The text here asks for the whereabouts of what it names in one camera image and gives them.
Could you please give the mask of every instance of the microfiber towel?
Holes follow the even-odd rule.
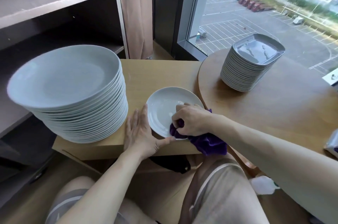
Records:
[[[177,123],[180,128],[184,127],[184,120],[179,119]],[[204,155],[226,155],[226,143],[214,134],[205,133],[200,136],[184,136],[177,132],[174,124],[170,125],[169,131],[171,136],[175,138],[188,138],[197,150]]]

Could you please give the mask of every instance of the asphalt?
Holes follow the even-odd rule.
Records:
[[[252,12],[236,0],[207,0],[201,26],[206,38],[196,44],[207,54],[254,33],[265,34],[284,45],[285,57],[316,71],[321,77],[338,67],[338,42],[305,25],[292,24],[276,11]]]

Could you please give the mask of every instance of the curtain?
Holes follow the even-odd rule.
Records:
[[[152,55],[152,0],[121,0],[130,59]]]

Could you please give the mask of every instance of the window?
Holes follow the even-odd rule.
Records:
[[[265,34],[285,57],[338,82],[338,0],[193,0],[190,14],[185,40],[204,55]]]

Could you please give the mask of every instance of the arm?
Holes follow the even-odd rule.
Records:
[[[143,159],[175,138],[158,140],[151,135],[147,105],[126,122],[124,150],[116,162],[85,193],[85,195],[59,220],[58,223],[114,223],[130,181]]]
[[[289,196],[325,224],[338,220],[338,162],[288,141],[211,114],[197,106],[180,106],[183,135],[213,133],[273,179]]]

